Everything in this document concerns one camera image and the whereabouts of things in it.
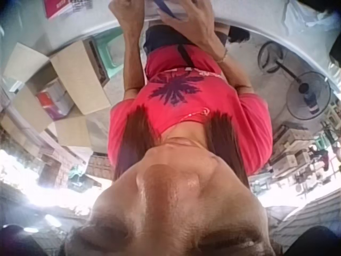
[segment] green plastic stool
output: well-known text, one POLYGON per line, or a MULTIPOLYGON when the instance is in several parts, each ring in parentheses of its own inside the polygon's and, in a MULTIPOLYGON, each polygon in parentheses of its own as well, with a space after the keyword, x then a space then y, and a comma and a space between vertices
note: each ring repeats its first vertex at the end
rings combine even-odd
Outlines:
POLYGON ((119 27, 110 29, 109 31, 106 31, 94 37, 97 50, 103 61, 104 67, 107 71, 109 78, 112 78, 123 69, 123 62, 122 63, 113 62, 109 48, 109 45, 115 44, 115 41, 118 41, 119 36, 121 36, 122 34, 123 31, 119 27))

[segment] white table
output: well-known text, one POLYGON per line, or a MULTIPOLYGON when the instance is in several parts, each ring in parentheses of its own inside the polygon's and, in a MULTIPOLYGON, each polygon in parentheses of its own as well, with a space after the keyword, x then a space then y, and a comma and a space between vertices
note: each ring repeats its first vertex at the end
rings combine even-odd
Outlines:
MULTIPOLYGON (((42 0, 23 1, 15 5, 2 19, 4 36, 1 41, 0 61, 5 67, 17 42, 42 54, 50 55, 78 39, 118 26, 108 10, 110 0, 93 0, 91 10, 47 20, 42 0)), ((284 0, 212 0, 219 21, 240 26, 262 34, 289 48, 314 69, 326 75, 332 88, 341 98, 341 70, 329 59, 330 49, 341 29, 323 31, 315 26, 288 35, 283 25, 284 0)), ((147 3, 147 20, 156 19, 153 3, 147 3)))

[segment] nose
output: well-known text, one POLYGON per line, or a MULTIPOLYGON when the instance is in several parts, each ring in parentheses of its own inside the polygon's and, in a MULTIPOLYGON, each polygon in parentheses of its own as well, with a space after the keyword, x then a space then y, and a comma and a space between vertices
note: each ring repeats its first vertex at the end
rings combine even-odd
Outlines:
POLYGON ((145 216, 155 223, 172 221, 175 215, 187 215, 185 211, 191 210, 200 194, 196 173, 177 171, 168 165, 151 166, 139 172, 136 179, 145 216))

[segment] black strap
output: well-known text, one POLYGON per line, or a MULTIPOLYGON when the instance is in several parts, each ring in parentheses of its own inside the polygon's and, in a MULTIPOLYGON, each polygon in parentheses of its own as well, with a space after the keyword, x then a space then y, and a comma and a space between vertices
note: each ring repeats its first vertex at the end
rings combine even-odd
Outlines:
POLYGON ((184 47, 184 45, 183 44, 179 44, 178 47, 177 47, 177 50, 179 51, 181 57, 186 62, 188 67, 189 68, 195 68, 194 63, 193 63, 191 57, 189 56, 188 52, 186 51, 186 48, 184 47))

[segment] wrist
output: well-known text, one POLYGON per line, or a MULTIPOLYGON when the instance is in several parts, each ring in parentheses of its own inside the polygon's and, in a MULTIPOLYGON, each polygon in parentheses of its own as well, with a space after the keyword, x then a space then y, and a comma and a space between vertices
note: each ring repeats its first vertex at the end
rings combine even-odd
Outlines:
POLYGON ((222 60, 226 55, 226 48, 216 34, 208 40, 204 47, 204 51, 216 61, 222 60))
POLYGON ((140 44, 140 34, 136 35, 135 33, 123 33, 124 42, 126 46, 136 46, 140 44))

